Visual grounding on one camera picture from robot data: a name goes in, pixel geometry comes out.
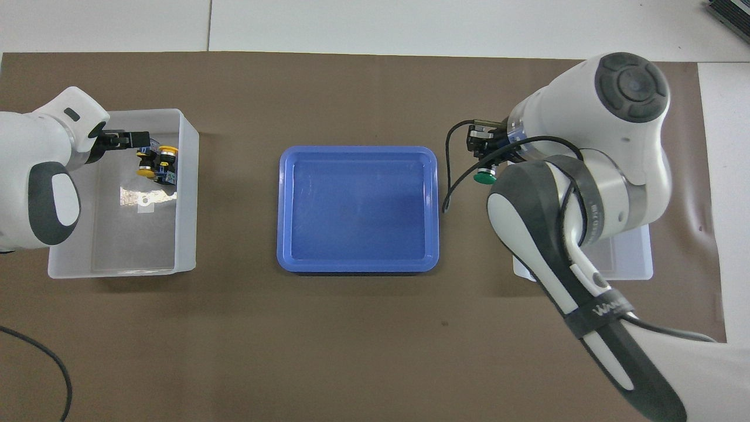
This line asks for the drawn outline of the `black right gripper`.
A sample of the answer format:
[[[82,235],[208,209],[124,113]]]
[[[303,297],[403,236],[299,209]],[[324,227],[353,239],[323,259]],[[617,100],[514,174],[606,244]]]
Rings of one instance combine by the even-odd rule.
[[[472,127],[467,130],[467,151],[477,160],[484,158],[484,169],[488,172],[493,172],[501,163],[523,162],[517,149],[509,152],[501,149],[510,145],[507,128],[507,119],[502,122],[472,120]]]

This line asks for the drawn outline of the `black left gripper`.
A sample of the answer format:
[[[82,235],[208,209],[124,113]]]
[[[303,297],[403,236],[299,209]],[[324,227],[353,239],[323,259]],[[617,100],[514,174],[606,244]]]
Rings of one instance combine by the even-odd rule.
[[[118,148],[150,148],[152,139],[148,131],[125,132],[118,130],[102,130],[91,147],[87,164],[91,165],[99,161],[108,151]]]

